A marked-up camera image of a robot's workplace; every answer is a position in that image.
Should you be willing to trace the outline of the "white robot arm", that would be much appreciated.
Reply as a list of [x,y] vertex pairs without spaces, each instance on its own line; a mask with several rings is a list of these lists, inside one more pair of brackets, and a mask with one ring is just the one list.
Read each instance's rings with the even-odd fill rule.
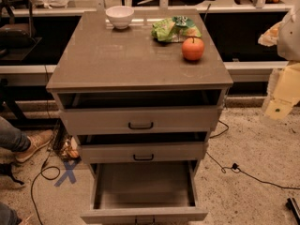
[[262,104],[264,118],[282,120],[300,102],[300,4],[264,32],[258,42],[267,47],[276,45],[278,56],[287,61],[283,68],[271,72]]

